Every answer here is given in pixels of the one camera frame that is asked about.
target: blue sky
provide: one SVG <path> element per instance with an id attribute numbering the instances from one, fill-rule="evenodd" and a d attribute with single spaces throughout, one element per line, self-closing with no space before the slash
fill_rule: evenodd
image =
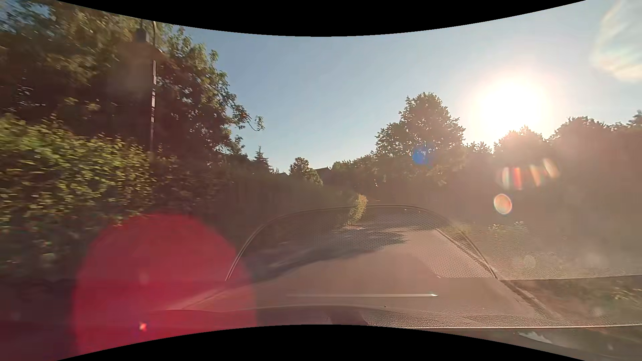
<path id="1" fill-rule="evenodd" d="M 600 21 L 617 4 L 586 0 L 478 24 L 367 37 L 188 33 L 219 53 L 218 68 L 240 103 L 265 119 L 265 131 L 240 132 L 247 153 L 261 145 L 270 163 L 286 171 L 299 156 L 320 168 L 367 154 L 377 131 L 399 119 L 406 96 L 420 92 L 442 98 L 467 129 L 467 142 L 492 144 L 524 123 L 548 136 L 569 116 L 626 122 L 642 108 L 642 82 L 631 80 L 642 64 L 636 59 L 642 49 L 631 39 L 642 37 L 609 43 Z M 611 28 L 630 12 L 615 10 L 620 17 L 604 23 Z M 597 53 L 607 65 L 597 65 Z M 626 64 L 614 64 L 613 56 Z M 522 90 L 513 91 L 514 84 Z M 495 113 L 500 121 L 489 116 Z"/>

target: bush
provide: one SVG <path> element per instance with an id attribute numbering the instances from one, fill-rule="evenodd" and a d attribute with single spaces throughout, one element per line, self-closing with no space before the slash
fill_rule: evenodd
<path id="1" fill-rule="evenodd" d="M 348 224 L 355 224 L 362 218 L 365 208 L 368 205 L 368 198 L 365 195 L 358 194 L 354 198 L 354 207 L 350 210 Z"/>
<path id="2" fill-rule="evenodd" d="M 162 154 L 152 162 L 156 180 L 151 213 L 179 213 L 209 219 L 230 183 L 229 173 L 220 166 L 165 158 Z"/>
<path id="3" fill-rule="evenodd" d="M 100 229 L 151 204 L 148 168 L 122 140 L 0 118 L 0 272 L 75 264 Z"/>

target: sun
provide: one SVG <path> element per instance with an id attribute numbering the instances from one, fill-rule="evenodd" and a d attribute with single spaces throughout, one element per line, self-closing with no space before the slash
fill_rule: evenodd
<path id="1" fill-rule="evenodd" d="M 535 82 L 512 78 L 484 89 L 478 112 L 484 128 L 490 133 L 503 135 L 523 125 L 537 127 L 547 107 L 544 91 Z"/>

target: green leaves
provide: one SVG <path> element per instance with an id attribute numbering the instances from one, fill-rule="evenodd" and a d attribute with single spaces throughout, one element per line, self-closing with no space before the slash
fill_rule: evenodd
<path id="1" fill-rule="evenodd" d="M 253 168 L 259 172 L 272 172 L 272 167 L 270 166 L 268 159 L 265 157 L 265 154 L 261 151 L 260 146 L 259 150 L 256 151 L 252 165 Z"/>
<path id="2" fill-rule="evenodd" d="M 512 130 L 494 144 L 493 156 L 497 166 L 522 166 L 539 164 L 550 156 L 550 144 L 541 134 L 527 126 Z"/>
<path id="3" fill-rule="evenodd" d="M 323 186 L 323 181 L 316 170 L 310 167 L 307 159 L 296 157 L 294 163 L 290 165 L 290 176 L 293 178 L 305 179 L 318 186 Z"/>
<path id="4" fill-rule="evenodd" d="M 70 250 L 82 248 L 106 225 L 147 209 L 153 185 L 138 146 L 79 137 L 56 121 L 27 125 L 13 116 L 0 118 L 0 248 L 19 250 L 0 252 L 0 268 L 32 272 L 44 253 L 68 261 Z M 78 230 L 82 237 L 73 241 L 69 232 Z"/>
<path id="5" fill-rule="evenodd" d="M 124 88 L 132 85 L 133 60 L 124 49 L 137 19 L 51 0 L 19 0 L 8 11 L 0 22 L 0 112 L 28 123 L 55 113 L 78 135 L 120 136 L 149 149 L 149 112 L 142 116 L 141 109 L 151 96 L 151 60 L 148 79 L 141 77 L 149 86 L 137 83 L 138 97 Z M 263 119 L 251 117 L 229 91 L 214 50 L 195 44 L 183 28 L 158 26 L 164 56 L 157 64 L 155 145 L 199 159 L 216 148 L 239 151 L 242 139 L 233 139 L 230 128 L 262 130 Z"/>
<path id="6" fill-rule="evenodd" d="M 421 93 L 406 98 L 405 108 L 399 112 L 399 121 L 388 124 L 376 136 L 372 154 L 375 177 L 381 180 L 383 192 L 407 188 L 410 183 L 421 184 L 423 191 L 432 185 L 445 184 L 449 172 L 464 165 L 464 127 L 459 119 L 451 117 L 439 97 Z M 417 145 L 435 146 L 435 164 L 431 168 L 418 167 L 411 154 Z"/>

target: street lamp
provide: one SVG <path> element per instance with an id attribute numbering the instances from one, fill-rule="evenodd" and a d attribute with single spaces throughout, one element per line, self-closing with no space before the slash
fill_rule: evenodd
<path id="1" fill-rule="evenodd" d="M 143 28 L 141 19 L 138 29 L 134 33 L 134 41 L 123 43 L 120 52 L 124 55 L 126 62 L 130 64 L 129 74 L 125 78 L 125 89 L 134 97 L 143 97 L 149 91 L 149 61 L 152 61 L 152 103 L 150 114 L 150 155 L 154 155 L 154 115 L 156 109 L 156 63 L 163 58 L 162 51 L 156 47 L 156 22 L 152 21 L 153 36 L 150 44 L 150 36 Z"/>

